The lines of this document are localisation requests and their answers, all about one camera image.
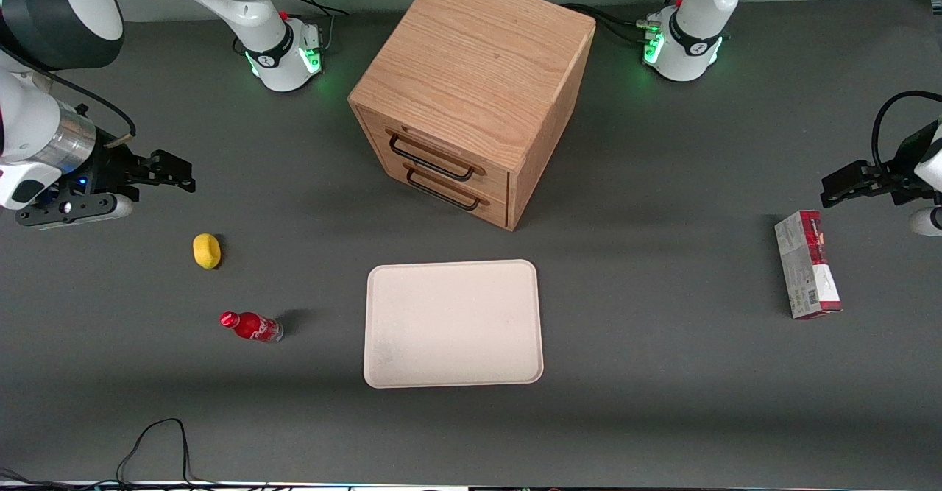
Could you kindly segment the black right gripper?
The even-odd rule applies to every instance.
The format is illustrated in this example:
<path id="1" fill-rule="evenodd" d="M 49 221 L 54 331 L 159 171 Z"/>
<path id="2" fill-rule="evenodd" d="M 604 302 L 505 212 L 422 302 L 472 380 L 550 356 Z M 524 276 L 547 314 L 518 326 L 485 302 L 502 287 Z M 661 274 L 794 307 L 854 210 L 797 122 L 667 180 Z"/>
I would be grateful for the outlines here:
<path id="1" fill-rule="evenodd" d="M 197 189 L 192 165 L 166 151 L 154 151 L 147 159 L 135 155 L 127 144 L 107 148 L 100 140 L 79 168 L 79 192 L 85 195 L 139 194 L 137 186 L 174 186 L 188 193 Z"/>

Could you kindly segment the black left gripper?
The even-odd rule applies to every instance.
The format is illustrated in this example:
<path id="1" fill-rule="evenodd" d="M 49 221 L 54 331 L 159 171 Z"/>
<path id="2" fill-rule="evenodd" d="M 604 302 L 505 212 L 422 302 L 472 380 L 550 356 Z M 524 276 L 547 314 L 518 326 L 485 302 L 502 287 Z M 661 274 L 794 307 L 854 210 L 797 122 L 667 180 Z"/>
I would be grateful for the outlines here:
<path id="1" fill-rule="evenodd" d="M 855 198 L 871 198 L 890 193 L 894 205 L 916 199 L 940 203 L 941 129 L 934 121 L 904 139 L 897 153 L 886 163 L 894 186 L 884 185 L 881 171 L 873 163 L 848 163 L 821 180 L 821 205 L 830 209 Z"/>

